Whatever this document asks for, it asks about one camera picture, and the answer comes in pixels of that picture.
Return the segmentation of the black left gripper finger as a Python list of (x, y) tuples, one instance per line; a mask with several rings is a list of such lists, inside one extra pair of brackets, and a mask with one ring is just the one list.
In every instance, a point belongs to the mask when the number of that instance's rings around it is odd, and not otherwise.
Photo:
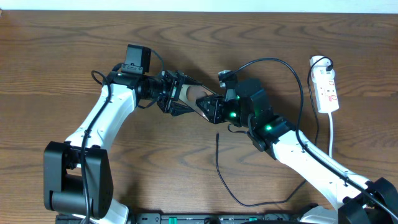
[(202, 85), (201, 82), (192, 77), (189, 77), (180, 70), (177, 70), (176, 74), (178, 76), (179, 84), (181, 85), (198, 85), (198, 86)]
[(182, 104), (174, 102), (174, 101), (171, 102), (170, 114), (172, 116), (180, 116), (182, 114), (191, 113), (191, 112), (194, 112), (194, 110), (191, 107), (182, 105)]

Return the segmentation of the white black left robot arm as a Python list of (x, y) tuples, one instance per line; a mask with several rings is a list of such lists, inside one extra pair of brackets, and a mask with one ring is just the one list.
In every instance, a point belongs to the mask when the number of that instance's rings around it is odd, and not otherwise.
[(113, 70), (101, 82), (100, 97), (80, 127), (64, 142), (44, 150), (44, 206), (82, 223), (127, 223), (129, 209), (113, 197), (109, 151), (139, 100), (157, 103), (173, 116), (189, 113), (191, 86), (201, 83), (180, 71), (159, 77)]

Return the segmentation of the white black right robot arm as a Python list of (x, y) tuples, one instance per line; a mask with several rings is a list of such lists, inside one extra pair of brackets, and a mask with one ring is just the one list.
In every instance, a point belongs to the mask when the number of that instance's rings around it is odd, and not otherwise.
[(253, 145), (285, 164), (331, 204), (298, 217), (303, 223), (397, 223), (397, 189), (386, 179), (375, 182), (336, 162), (310, 142), (297, 126), (275, 114), (259, 80), (248, 79), (224, 95), (191, 87), (188, 95), (200, 114), (214, 123), (247, 128)]

